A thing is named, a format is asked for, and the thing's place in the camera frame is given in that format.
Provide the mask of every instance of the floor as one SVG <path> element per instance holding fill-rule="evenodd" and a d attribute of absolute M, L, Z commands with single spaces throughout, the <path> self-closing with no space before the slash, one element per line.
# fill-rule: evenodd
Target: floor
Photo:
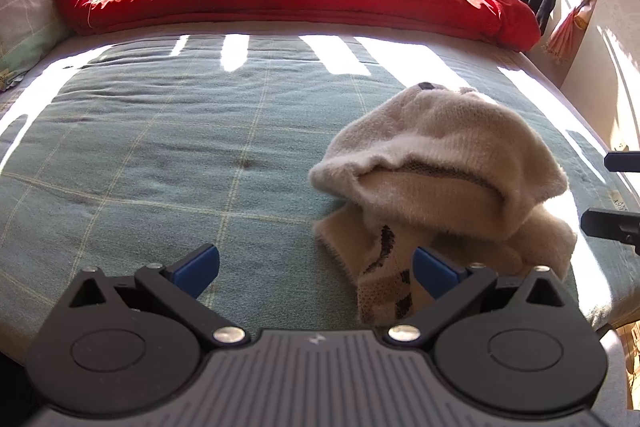
<path fill-rule="evenodd" d="M 24 368 L 0 353 L 0 426 L 21 427 L 38 409 Z"/>

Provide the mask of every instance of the triangular hole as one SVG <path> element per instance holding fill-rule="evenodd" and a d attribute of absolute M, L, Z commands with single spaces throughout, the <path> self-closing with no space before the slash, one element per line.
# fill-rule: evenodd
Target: triangular hole
<path fill-rule="evenodd" d="M 93 304 L 104 304 L 106 299 L 100 288 L 98 288 L 95 279 L 87 279 L 82 283 L 78 293 L 71 302 L 71 308 L 79 308 L 82 306 L 91 306 Z"/>
<path fill-rule="evenodd" d="M 553 285 L 546 279 L 538 279 L 533 285 L 527 297 L 527 302 L 531 304 L 542 304 L 544 306 L 564 306 L 564 302 L 556 292 Z"/>

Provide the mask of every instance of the bed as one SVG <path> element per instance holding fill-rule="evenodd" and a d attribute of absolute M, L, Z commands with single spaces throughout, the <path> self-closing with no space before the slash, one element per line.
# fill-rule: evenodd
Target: bed
<path fill-rule="evenodd" d="M 404 86 L 471 85 L 545 139 L 578 231 L 590 206 L 638 211 L 604 146 L 522 54 L 435 33 L 305 22 L 181 23 L 75 36 L 0 94 L 0 351 L 24 358 L 83 266 L 130 274 L 215 243 L 201 300 L 260 327 L 357 327 L 355 293 L 311 232 L 340 205 L 308 170 Z M 630 247 L 579 234 L 566 285 L 588 321 L 640 319 Z"/>

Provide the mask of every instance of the metal screw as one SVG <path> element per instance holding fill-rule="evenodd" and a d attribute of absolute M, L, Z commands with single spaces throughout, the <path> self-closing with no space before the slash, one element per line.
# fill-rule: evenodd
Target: metal screw
<path fill-rule="evenodd" d="M 213 332 L 213 338 L 223 344 L 240 342 L 245 336 L 244 330 L 236 326 L 225 326 Z"/>
<path fill-rule="evenodd" d="M 388 335 L 398 342 L 413 342 L 420 338 L 420 330 L 409 324 L 400 324 L 390 328 Z"/>

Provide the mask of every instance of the bed sheet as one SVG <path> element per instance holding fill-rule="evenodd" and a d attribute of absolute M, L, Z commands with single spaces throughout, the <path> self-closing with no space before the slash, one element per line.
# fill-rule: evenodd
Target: bed sheet
<path fill-rule="evenodd" d="M 519 112 L 567 172 L 549 208 L 638 210 L 602 144 L 522 55 L 482 42 L 309 23 L 191 23 L 64 42 L 0 95 L 0 350 L 22 360 L 73 275 L 218 245 L 201 301 L 255 333 L 357 327 L 316 245 L 340 201 L 306 181 L 333 136 L 404 86 L 471 85 Z M 640 319 L 630 247 L 579 234 L 566 284 L 599 327 Z"/>

